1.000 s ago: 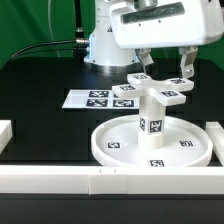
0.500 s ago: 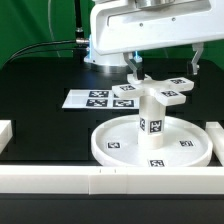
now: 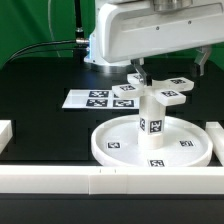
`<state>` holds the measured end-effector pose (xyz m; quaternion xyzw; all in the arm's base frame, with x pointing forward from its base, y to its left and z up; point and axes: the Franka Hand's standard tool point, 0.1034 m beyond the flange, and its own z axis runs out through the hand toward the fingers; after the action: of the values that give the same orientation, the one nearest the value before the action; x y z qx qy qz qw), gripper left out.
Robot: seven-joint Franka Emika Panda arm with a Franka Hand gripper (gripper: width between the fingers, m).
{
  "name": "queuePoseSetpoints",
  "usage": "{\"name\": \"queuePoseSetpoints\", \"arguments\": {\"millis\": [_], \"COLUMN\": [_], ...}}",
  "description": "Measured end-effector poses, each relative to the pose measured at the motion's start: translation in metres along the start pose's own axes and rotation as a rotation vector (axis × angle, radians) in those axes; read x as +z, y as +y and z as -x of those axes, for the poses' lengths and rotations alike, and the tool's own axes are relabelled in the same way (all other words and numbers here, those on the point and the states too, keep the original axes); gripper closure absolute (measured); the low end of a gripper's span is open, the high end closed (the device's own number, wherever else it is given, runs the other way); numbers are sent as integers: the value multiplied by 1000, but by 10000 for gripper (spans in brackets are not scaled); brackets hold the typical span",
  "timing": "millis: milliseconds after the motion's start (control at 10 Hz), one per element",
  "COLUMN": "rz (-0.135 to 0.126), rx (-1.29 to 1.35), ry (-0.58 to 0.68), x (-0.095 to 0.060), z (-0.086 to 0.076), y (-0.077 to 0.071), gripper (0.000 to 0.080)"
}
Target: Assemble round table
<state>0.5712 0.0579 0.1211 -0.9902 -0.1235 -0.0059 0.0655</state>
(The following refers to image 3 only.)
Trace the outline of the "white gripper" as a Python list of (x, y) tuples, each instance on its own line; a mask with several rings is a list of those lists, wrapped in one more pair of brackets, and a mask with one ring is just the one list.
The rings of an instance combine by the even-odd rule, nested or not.
[(166, 12), (158, 12), (153, 0), (107, 2), (97, 18), (97, 42), (109, 63), (134, 59), (131, 64), (146, 86), (152, 77), (138, 58), (196, 47), (193, 74), (203, 76), (210, 45), (224, 42), (224, 0), (193, 0), (189, 7)]

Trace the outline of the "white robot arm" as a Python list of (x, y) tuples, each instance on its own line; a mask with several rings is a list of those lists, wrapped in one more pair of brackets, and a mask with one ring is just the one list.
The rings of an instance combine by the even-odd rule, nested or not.
[(213, 44), (224, 42), (224, 0), (95, 0), (85, 61), (104, 72), (140, 68), (145, 57), (196, 48), (202, 76)]

